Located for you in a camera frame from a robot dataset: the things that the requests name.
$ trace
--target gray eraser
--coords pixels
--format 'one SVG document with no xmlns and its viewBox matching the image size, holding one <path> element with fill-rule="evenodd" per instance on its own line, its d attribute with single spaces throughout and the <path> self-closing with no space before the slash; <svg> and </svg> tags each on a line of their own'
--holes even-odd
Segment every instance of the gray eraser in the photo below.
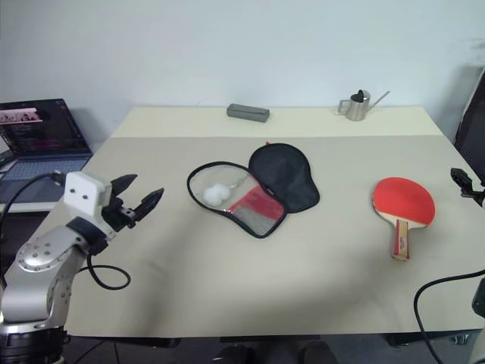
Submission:
<svg viewBox="0 0 485 364">
<path fill-rule="evenodd" d="M 267 108 L 253 108 L 252 106 L 230 104 L 227 107 L 227 116 L 264 123 L 270 117 L 270 111 Z"/>
</svg>

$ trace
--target laptop keyboard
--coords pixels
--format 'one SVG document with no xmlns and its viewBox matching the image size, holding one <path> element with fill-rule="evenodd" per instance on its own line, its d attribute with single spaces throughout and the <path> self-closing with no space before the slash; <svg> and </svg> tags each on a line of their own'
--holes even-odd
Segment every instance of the laptop keyboard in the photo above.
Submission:
<svg viewBox="0 0 485 364">
<path fill-rule="evenodd" d="M 39 174 L 53 171 L 63 173 L 80 171 L 87 161 L 88 158 L 18 161 L 8 170 L 2 180 L 29 180 Z"/>
</svg>

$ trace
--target laptop screen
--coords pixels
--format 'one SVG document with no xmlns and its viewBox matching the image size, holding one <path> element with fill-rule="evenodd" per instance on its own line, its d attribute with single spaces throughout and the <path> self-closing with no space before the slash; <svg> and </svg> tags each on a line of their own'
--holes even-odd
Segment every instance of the laptop screen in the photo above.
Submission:
<svg viewBox="0 0 485 364">
<path fill-rule="evenodd" d="M 63 99 L 0 104 L 0 135 L 16 157 L 91 154 Z"/>
</svg>

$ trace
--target robotic arm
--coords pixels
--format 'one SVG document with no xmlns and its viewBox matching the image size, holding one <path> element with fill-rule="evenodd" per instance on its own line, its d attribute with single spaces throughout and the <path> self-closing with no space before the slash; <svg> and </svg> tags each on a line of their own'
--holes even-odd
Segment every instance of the robotic arm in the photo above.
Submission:
<svg viewBox="0 0 485 364">
<path fill-rule="evenodd" d="M 74 276 L 118 231 L 133 228 L 147 216 L 163 195 L 163 189 L 156 190 L 135 209 L 124 208 L 118 195 L 135 178 L 128 174 L 109 183 L 84 172 L 67 175 L 64 203 L 73 219 L 27 241 L 5 275 L 1 363 L 64 362 L 63 326 Z"/>
</svg>

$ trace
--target black cable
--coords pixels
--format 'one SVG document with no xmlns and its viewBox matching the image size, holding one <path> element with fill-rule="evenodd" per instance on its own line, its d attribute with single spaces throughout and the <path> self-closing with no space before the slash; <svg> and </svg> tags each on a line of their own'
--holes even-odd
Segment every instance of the black cable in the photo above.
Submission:
<svg viewBox="0 0 485 364">
<path fill-rule="evenodd" d="M 16 193 L 5 203 L 2 214 L 0 215 L 0 243 L 2 243 L 2 238 L 3 238 L 3 225 L 5 224 L 6 216 L 8 214 L 8 210 L 10 210 L 10 207 L 14 204 L 14 201 L 17 199 L 17 197 L 26 189 L 28 186 L 31 184 L 37 182 L 38 180 L 41 180 L 46 177 L 50 178 L 56 178 L 58 175 L 57 172 L 53 173 L 44 173 L 44 174 L 39 174 L 38 176 L 35 176 L 34 178 L 28 180 L 21 188 L 17 190 Z M 5 280 L 5 277 L 3 273 L 0 272 L 0 283 L 2 284 L 2 288 L 5 289 L 7 287 L 7 281 Z"/>
<path fill-rule="evenodd" d="M 88 350 L 86 350 L 83 355 L 81 355 L 79 358 L 77 358 L 77 360 L 73 363 L 73 364 L 77 364 L 79 363 L 81 360 L 83 360 L 89 353 L 91 353 L 96 347 L 100 347 L 101 345 L 103 345 L 106 341 L 101 341 L 99 343 L 97 343 L 96 345 L 93 345 L 92 347 L 90 347 Z"/>
<path fill-rule="evenodd" d="M 91 254 L 89 254 L 87 256 L 86 262 L 87 262 L 87 267 L 81 268 L 79 270 L 79 272 L 86 271 L 86 270 L 89 271 L 92 279 L 94 279 L 94 281 L 99 286 L 101 286 L 102 288 L 105 288 L 106 290 L 122 290 L 122 289 L 128 287 L 128 285 L 131 283 L 131 277 L 128 274 L 128 272 L 124 271 L 123 269 L 121 269 L 119 267 L 115 267 L 114 265 L 93 265 Z M 109 286 L 106 283 L 104 283 L 101 279 L 99 279 L 98 275 L 95 272 L 95 268 L 104 268 L 104 269 L 111 269 L 113 271 L 119 271 L 122 275 L 124 275 L 126 277 L 127 281 L 124 284 L 122 284 L 121 286 Z"/>
<path fill-rule="evenodd" d="M 116 356 L 116 364 L 120 364 L 120 355 L 118 354 L 118 345 L 113 341 L 114 355 Z"/>
<path fill-rule="evenodd" d="M 423 334 L 423 339 L 424 339 L 424 342 L 425 342 L 427 348 L 429 349 L 433 358 L 439 364 L 443 364 L 443 361 L 440 359 L 437 352 L 434 351 L 433 345 L 431 344 L 430 338 L 427 336 L 427 332 L 424 330 L 423 322 L 421 321 L 421 317 L 419 316 L 419 311 L 418 311 L 419 297 L 427 288 L 432 287 L 436 284 L 440 284 L 440 283 L 444 283 L 444 282 L 451 282 L 451 281 L 459 281 L 461 279 L 475 278 L 475 277 L 480 277 L 481 275 L 485 275 L 485 269 L 483 271 L 477 271 L 475 273 L 470 273 L 470 274 L 467 274 L 467 275 L 455 275 L 455 276 L 452 276 L 452 277 L 436 279 L 435 281 L 431 281 L 429 283 L 426 283 L 415 294 L 414 308 L 415 308 L 416 321 L 418 321 L 419 329 L 421 330 L 421 333 Z"/>
</svg>

